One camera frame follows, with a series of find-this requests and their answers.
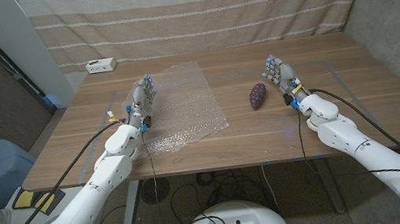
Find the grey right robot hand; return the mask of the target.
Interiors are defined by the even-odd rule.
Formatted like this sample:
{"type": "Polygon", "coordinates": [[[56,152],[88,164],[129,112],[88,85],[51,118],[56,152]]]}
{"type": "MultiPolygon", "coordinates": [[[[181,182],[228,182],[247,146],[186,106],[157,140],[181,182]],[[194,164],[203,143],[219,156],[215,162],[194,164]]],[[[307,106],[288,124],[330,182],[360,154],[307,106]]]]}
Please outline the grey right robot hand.
{"type": "Polygon", "coordinates": [[[294,94],[298,89],[300,79],[294,69],[280,58],[270,54],[266,61],[266,72],[262,73],[284,94],[294,94]]]}

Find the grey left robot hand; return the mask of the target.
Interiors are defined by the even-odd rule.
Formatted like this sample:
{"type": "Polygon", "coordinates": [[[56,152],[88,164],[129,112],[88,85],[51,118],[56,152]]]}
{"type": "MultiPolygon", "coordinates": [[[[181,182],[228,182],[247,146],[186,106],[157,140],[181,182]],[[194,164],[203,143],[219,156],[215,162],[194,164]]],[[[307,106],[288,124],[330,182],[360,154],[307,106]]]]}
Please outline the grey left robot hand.
{"type": "Polygon", "coordinates": [[[129,113],[131,115],[139,114],[142,117],[148,116],[151,113],[152,102],[156,96],[150,75],[144,75],[143,78],[139,79],[132,90],[129,113]]]}

